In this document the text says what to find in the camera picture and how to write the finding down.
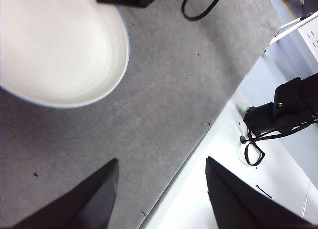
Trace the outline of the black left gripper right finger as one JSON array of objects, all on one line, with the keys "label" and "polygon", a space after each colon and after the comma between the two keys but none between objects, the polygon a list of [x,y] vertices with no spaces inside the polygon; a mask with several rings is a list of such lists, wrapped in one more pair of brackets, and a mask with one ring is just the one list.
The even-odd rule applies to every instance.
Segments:
[{"label": "black left gripper right finger", "polygon": [[206,159],[208,196],[220,229],[316,229],[257,192],[213,158]]}]

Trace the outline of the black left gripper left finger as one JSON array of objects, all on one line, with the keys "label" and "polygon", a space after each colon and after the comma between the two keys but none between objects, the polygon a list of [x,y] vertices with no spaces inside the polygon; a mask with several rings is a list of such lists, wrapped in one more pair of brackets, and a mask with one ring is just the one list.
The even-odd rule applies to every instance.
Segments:
[{"label": "black left gripper left finger", "polygon": [[113,158],[66,194],[13,229],[106,229],[116,200],[119,160]]}]

